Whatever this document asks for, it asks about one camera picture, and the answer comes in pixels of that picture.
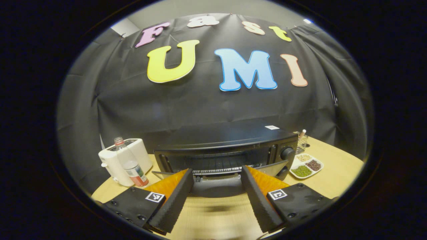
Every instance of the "plastic bottle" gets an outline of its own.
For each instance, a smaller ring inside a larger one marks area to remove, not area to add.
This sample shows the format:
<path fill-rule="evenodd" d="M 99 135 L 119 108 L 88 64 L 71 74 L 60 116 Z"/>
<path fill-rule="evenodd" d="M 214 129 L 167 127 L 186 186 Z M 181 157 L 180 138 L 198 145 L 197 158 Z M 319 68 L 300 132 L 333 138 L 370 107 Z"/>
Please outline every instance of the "plastic bottle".
<path fill-rule="evenodd" d="M 135 155 L 124 143 L 123 138 L 115 138 L 114 144 L 117 147 L 117 159 L 135 185 L 139 187 L 147 185 L 147 177 L 144 175 L 144 172 L 138 165 Z"/>

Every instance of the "letter m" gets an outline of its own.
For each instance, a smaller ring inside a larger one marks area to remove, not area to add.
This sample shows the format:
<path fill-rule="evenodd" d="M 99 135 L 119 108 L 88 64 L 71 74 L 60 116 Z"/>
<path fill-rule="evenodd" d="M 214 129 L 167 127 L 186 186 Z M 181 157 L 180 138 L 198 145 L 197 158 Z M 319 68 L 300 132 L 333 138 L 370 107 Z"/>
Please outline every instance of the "letter m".
<path fill-rule="evenodd" d="M 222 72 L 224 82 L 219 85 L 222 91 L 239 90 L 241 84 L 236 80 L 236 72 L 245 86 L 251 88 L 254 83 L 255 74 L 258 73 L 258 80 L 255 83 L 259 89 L 275 89 L 277 83 L 274 81 L 270 70 L 268 53 L 262 51 L 253 51 L 249 62 L 246 62 L 240 54 L 233 49 L 217 49 L 215 54 L 220 56 L 222 61 Z"/>

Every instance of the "white divided plate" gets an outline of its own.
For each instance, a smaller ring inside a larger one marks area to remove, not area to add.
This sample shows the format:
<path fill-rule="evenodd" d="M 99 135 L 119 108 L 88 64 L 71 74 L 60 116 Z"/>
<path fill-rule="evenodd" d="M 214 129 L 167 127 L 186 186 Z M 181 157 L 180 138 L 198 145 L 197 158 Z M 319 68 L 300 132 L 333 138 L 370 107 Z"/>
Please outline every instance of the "white divided plate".
<path fill-rule="evenodd" d="M 306 161 L 301 161 L 299 158 L 302 158 L 302 157 L 309 157 L 309 159 L 308 160 L 306 160 Z M 305 165 L 306 163 L 309 163 L 309 162 L 311 162 L 312 160 L 315 160 L 317 163 L 319 163 L 320 164 L 320 169 L 319 170 L 317 170 L 317 171 L 313 171 L 309 166 L 307 166 L 307 165 Z M 306 166 L 310 171 L 311 171 L 311 174 L 310 175 L 308 175 L 308 176 L 306 176 L 306 177 L 298 177 L 293 171 L 292 171 L 292 169 L 297 169 L 299 166 Z M 315 157 L 313 157 L 312 155 L 310 155 L 310 154 L 307 154 L 307 153 L 301 153 L 301 154 L 298 154 L 298 155 L 295 155 L 295 158 L 294 158 L 294 162 L 292 163 L 292 166 L 291 166 L 291 173 L 292 173 L 292 175 L 294 175 L 296 178 L 298 178 L 298 179 L 306 179 L 306 178 L 308 178 L 308 177 L 311 177 L 311 176 L 313 176 L 314 174 L 316 174 L 316 173 L 318 173 L 320 170 L 322 170 L 322 168 L 323 168 L 323 163 L 321 162 L 321 161 L 319 161 L 319 160 L 317 160 Z"/>

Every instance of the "white toaster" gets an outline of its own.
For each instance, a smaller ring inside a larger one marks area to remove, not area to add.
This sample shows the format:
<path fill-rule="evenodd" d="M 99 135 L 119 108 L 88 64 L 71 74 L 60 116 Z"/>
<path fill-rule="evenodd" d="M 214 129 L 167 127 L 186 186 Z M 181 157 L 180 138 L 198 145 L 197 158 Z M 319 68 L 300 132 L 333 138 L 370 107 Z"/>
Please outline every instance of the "white toaster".
<path fill-rule="evenodd" d="M 144 174 L 150 170 L 153 166 L 150 158 L 148 157 L 147 150 L 145 149 L 144 142 L 140 138 L 129 138 L 124 140 L 126 146 L 132 151 L 135 155 L 138 164 L 141 166 L 141 169 L 144 171 Z M 101 166 L 104 167 L 108 173 L 113 177 L 113 180 L 117 183 L 130 187 L 134 182 L 127 175 L 126 171 L 120 165 L 119 160 L 117 159 L 116 146 L 112 145 L 105 148 L 98 153 L 99 158 L 102 161 Z"/>

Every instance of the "toaster oven knob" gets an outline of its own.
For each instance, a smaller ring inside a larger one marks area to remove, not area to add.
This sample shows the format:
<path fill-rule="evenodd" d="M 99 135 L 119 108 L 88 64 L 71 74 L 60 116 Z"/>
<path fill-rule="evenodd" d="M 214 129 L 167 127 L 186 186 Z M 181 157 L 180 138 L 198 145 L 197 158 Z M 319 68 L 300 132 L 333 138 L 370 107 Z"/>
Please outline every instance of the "toaster oven knob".
<path fill-rule="evenodd" d="M 285 147 L 280 154 L 282 160 L 293 160 L 295 157 L 295 151 L 292 147 Z"/>

